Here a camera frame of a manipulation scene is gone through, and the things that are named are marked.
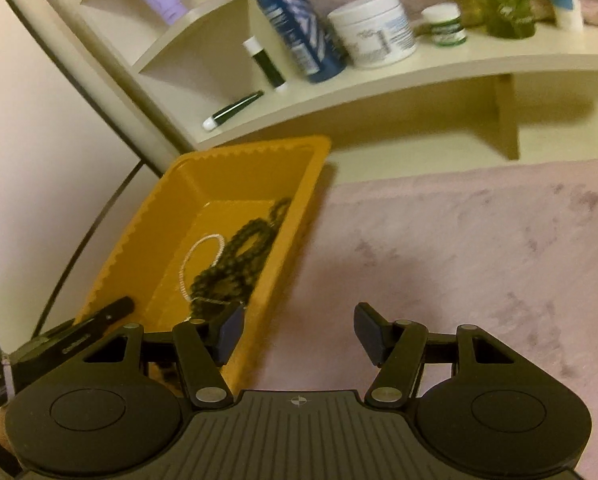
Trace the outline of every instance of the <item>yellow plastic basket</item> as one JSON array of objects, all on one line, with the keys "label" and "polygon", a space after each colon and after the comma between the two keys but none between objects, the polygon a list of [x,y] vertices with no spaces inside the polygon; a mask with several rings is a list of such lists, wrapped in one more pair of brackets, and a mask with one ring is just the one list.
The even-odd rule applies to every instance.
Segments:
[{"label": "yellow plastic basket", "polygon": [[[249,220],[266,218],[279,199],[292,203],[246,312],[245,329],[222,373],[233,392],[255,364],[283,279],[306,228],[319,174],[329,153],[326,137],[254,142],[178,158],[132,219],[103,266],[79,319],[123,296],[135,311],[117,325],[138,322],[147,332],[172,330],[189,315],[179,268],[192,244],[218,233],[227,240]],[[214,240],[201,244],[185,267],[186,284],[212,263]]]}]

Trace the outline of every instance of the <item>spray bottle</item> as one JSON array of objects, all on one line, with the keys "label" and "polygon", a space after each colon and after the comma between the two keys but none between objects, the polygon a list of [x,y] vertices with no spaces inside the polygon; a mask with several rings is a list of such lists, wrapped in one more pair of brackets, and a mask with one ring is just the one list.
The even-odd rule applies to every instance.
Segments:
[{"label": "spray bottle", "polygon": [[257,2],[311,82],[326,81],[345,68],[307,0]]}]

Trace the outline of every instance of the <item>jar lid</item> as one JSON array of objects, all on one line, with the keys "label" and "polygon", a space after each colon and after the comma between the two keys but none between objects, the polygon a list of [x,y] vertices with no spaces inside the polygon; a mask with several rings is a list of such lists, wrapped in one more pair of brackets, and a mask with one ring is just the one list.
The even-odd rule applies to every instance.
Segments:
[{"label": "jar lid", "polygon": [[428,23],[444,23],[461,18],[461,10],[454,2],[448,2],[426,7],[421,11],[421,15]]},{"label": "jar lid", "polygon": [[399,0],[355,0],[333,10],[328,18],[335,27],[342,27],[363,22],[400,5]]}]

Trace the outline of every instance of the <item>white lid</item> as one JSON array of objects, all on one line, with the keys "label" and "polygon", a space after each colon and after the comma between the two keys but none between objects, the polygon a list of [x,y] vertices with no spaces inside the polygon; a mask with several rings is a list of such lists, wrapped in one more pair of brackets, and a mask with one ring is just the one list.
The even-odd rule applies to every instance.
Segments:
[{"label": "white lid", "polygon": [[421,11],[428,23],[444,23],[461,17],[461,9],[454,2],[426,7]]},{"label": "white lid", "polygon": [[257,38],[255,38],[254,36],[244,41],[243,46],[246,47],[248,54],[250,54],[251,56],[258,54],[263,50],[263,47],[261,46],[259,41],[257,41]]},{"label": "white lid", "polygon": [[201,125],[207,132],[212,132],[217,126],[219,126],[219,124],[217,124],[212,117],[207,118]]},{"label": "white lid", "polygon": [[343,5],[328,14],[328,18],[335,27],[351,25],[388,12],[399,7],[399,0],[355,0]]}]

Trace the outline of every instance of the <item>jar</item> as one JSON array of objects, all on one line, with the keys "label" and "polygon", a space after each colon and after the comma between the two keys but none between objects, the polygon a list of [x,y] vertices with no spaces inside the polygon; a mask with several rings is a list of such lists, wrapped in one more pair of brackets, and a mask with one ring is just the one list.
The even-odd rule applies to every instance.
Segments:
[{"label": "jar", "polygon": [[356,0],[333,10],[328,18],[355,66],[388,65],[417,48],[399,0]]},{"label": "jar", "polygon": [[465,43],[465,29],[461,25],[461,10],[453,2],[433,5],[421,11],[430,24],[432,41],[438,46],[455,46]]}]

